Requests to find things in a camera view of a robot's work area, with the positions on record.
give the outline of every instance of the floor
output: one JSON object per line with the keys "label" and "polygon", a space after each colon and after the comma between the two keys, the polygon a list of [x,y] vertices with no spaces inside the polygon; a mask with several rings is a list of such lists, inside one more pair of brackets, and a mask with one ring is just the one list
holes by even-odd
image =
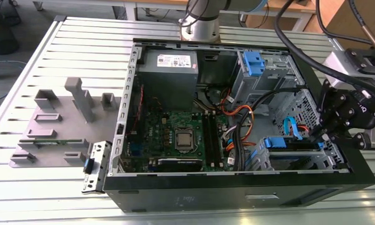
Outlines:
{"label": "floor", "polygon": [[[68,15],[76,17],[89,17],[101,19],[115,19],[112,7],[75,5],[61,3],[44,3],[44,10],[36,11],[32,2],[21,2],[16,7],[23,23],[12,27],[12,31],[20,43],[20,49],[9,55],[0,55],[1,60],[17,60],[28,62],[33,51],[40,43],[40,40],[49,28],[56,15]],[[151,12],[152,16],[145,16],[144,9],[139,8],[139,20],[161,22],[176,22],[184,16],[183,11],[170,10],[167,17],[164,17],[167,10],[159,9]],[[238,16],[232,14],[220,15],[220,25],[240,26]],[[3,97],[12,88],[12,85],[21,73],[21,63],[0,63],[0,97]]]}

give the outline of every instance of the white label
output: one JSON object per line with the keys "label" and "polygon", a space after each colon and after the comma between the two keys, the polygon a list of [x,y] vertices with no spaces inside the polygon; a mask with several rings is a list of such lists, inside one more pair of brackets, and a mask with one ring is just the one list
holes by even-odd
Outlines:
{"label": "white label", "polygon": [[159,55],[157,67],[183,67],[191,68],[190,55]]}
{"label": "white label", "polygon": [[235,99],[228,95],[227,96],[227,100],[230,101],[230,103],[234,103]]}
{"label": "white label", "polygon": [[235,164],[235,159],[234,159],[234,158],[227,158],[227,163],[228,163],[230,165],[234,165],[234,164]]}

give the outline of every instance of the ram slot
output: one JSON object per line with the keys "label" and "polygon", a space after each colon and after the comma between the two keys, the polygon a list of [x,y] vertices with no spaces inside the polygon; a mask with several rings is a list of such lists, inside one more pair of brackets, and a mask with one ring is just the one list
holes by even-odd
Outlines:
{"label": "ram slot", "polygon": [[204,149],[206,149],[206,165],[214,167],[214,152],[212,152],[212,144],[211,144],[211,134],[210,134],[210,120],[208,115],[202,117],[203,123],[203,138],[204,138]]}
{"label": "ram slot", "polygon": [[212,154],[215,167],[223,167],[220,160],[220,151],[219,151],[219,140],[218,140],[218,122],[215,120],[215,115],[208,116],[210,120],[210,134],[211,134],[211,144],[212,144]]}

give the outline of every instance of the gray plastic block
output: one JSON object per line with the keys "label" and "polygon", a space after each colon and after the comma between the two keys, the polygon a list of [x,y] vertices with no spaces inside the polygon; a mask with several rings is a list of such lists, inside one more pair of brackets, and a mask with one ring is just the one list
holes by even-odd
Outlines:
{"label": "gray plastic block", "polygon": [[37,150],[39,149],[39,145],[35,144],[33,141],[31,141],[31,142],[19,142],[19,146],[23,149],[28,149],[28,150]]}
{"label": "gray plastic block", "polygon": [[84,163],[87,161],[87,157],[80,151],[65,151],[64,152],[64,160],[69,164],[84,165]]}
{"label": "gray plastic block", "polygon": [[[23,142],[19,142],[15,152],[15,154],[31,153],[36,157],[36,160],[33,163],[11,161],[11,167],[83,166],[79,163],[69,163],[64,159],[65,152],[81,152],[87,157],[92,143],[101,142],[103,140],[113,140],[119,111],[103,110],[101,96],[91,98],[93,101],[93,107],[91,109],[95,114],[95,121],[92,123],[87,123],[85,118],[75,107],[72,96],[59,96],[57,100],[51,101],[56,109],[55,112],[51,110],[51,113],[47,113],[36,107],[20,140]],[[115,100],[115,102],[120,102],[120,97],[115,97]],[[57,135],[55,138],[28,138],[29,130],[55,130]]]}
{"label": "gray plastic block", "polygon": [[83,90],[83,91],[84,91],[85,99],[88,100],[89,103],[89,107],[95,107],[93,99],[92,96],[89,95],[89,90]]}
{"label": "gray plastic block", "polygon": [[55,109],[52,106],[52,100],[57,100],[57,96],[52,90],[39,90],[35,102],[39,105],[40,109]]}
{"label": "gray plastic block", "polygon": [[33,116],[36,122],[61,122],[63,117],[59,113],[40,113]]}
{"label": "gray plastic block", "polygon": [[113,93],[103,93],[100,102],[105,111],[117,110],[119,105]]}
{"label": "gray plastic block", "polygon": [[53,129],[49,130],[29,130],[28,137],[56,137],[57,132]]}
{"label": "gray plastic block", "polygon": [[36,157],[31,153],[25,152],[21,154],[13,154],[9,159],[17,164],[29,164],[35,162]]}
{"label": "gray plastic block", "polygon": [[72,148],[88,148],[89,142],[83,139],[80,142],[68,142],[68,146]]}
{"label": "gray plastic block", "polygon": [[76,106],[81,112],[83,117],[87,122],[91,123],[95,121],[95,114],[91,109],[89,104],[89,94],[85,96],[85,91],[81,90],[81,79],[79,77],[68,77],[65,82],[65,90],[72,93]]}

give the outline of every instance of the green circuit board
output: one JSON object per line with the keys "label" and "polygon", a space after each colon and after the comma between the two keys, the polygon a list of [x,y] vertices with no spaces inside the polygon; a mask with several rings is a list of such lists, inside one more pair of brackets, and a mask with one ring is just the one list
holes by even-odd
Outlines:
{"label": "green circuit board", "polygon": [[[129,143],[129,152],[132,155],[131,166],[133,172],[151,172],[149,160],[156,158],[195,158],[203,160],[202,171],[226,171],[230,170],[223,157],[222,143],[219,141],[219,152],[222,156],[223,167],[207,166],[206,164],[206,144],[203,133],[202,113],[190,112],[149,112],[144,118],[144,133],[141,143]],[[224,115],[215,116],[219,136],[222,129],[227,125]],[[192,134],[192,149],[179,150],[176,144],[178,133]]]}

